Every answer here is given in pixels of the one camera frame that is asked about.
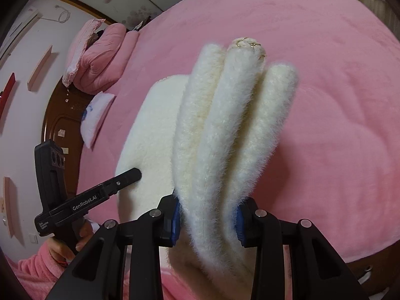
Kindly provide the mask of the pink plush bed blanket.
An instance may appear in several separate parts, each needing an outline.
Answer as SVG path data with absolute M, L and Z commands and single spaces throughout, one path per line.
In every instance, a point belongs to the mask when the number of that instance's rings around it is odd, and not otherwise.
M 277 218 L 310 219 L 346 262 L 399 240 L 399 41 L 357 0 L 183 0 L 139 32 L 77 190 L 115 174 L 158 80 L 190 73 L 201 48 L 251 37 L 299 84 L 254 196 Z

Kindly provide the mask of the red wall shelf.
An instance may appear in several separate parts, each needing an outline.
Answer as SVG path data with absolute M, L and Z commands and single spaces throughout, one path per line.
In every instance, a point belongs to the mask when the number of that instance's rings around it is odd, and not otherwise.
M 0 97 L 0 118 L 2 117 L 2 114 L 4 112 L 4 108 L 6 107 L 8 98 L 12 92 L 12 89 L 14 87 L 14 84 L 16 82 L 16 77 L 15 73 L 13 72 L 8 79 L 7 84 L 5 85 L 3 91 L 1 92 L 1 97 Z

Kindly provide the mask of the folded pink quilt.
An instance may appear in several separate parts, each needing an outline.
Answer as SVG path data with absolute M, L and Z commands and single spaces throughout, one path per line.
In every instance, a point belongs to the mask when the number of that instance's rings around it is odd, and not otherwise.
M 83 53 L 74 86 L 90 95 L 109 89 L 124 73 L 138 38 L 139 32 L 127 31 L 123 24 L 107 26 Z

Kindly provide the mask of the pink lace-edged pillow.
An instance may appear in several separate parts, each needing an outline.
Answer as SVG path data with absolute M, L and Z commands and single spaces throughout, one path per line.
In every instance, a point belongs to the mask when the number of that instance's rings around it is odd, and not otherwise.
M 79 62 L 88 48 L 95 31 L 105 22 L 105 19 L 88 20 L 76 34 L 68 49 L 62 84 L 68 88 L 73 82 L 79 69 Z

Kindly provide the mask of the white air conditioner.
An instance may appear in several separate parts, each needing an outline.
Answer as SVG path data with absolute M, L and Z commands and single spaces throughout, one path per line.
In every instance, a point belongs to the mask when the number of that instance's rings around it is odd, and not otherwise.
M 38 15 L 39 10 L 36 7 L 30 6 L 15 19 L 1 45 L 1 67 L 4 66 L 4 63 L 11 55 L 20 39 L 30 30 L 32 25 L 34 25 Z

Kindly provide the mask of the white fluffy cardigan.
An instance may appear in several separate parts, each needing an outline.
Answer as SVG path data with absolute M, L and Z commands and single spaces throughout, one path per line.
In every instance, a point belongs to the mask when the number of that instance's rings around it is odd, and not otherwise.
M 277 146 L 297 83 L 292 66 L 266 66 L 263 46 L 243 37 L 205 45 L 189 75 L 146 90 L 116 166 L 142 178 L 119 193 L 119 219 L 177 193 L 182 232 L 161 258 L 198 299 L 250 297 L 256 252 L 237 238 L 236 210 Z

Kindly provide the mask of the pink wall shelf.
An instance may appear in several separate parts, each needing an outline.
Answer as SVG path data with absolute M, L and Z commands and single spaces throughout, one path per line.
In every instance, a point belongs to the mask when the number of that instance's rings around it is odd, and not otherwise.
M 35 81 L 37 80 L 39 73 L 41 72 L 42 68 L 45 66 L 46 62 L 48 61 L 49 57 L 52 54 L 52 48 L 53 48 L 53 45 L 50 45 L 46 49 L 45 53 L 41 56 L 36 67 L 34 67 L 34 70 L 32 71 L 31 76 L 29 77 L 29 80 L 27 81 L 27 89 L 30 92 L 33 90 L 33 85 L 35 84 Z

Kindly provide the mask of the dark wooden headboard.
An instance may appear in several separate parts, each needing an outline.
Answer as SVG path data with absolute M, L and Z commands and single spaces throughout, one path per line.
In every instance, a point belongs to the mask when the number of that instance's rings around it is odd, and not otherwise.
M 79 167 L 84 141 L 81 137 L 81 119 L 93 96 L 74 85 L 65 87 L 60 80 L 49 99 L 42 125 L 41 140 L 53 140 L 64 153 L 64 179 L 70 197 L 77 193 Z

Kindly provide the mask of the small white printed pillow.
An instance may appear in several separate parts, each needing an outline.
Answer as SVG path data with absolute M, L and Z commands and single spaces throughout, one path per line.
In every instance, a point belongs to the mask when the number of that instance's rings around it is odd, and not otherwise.
M 86 148 L 91 149 L 95 143 L 100 127 L 115 99 L 111 93 L 99 92 L 90 101 L 81 119 L 81 137 Z

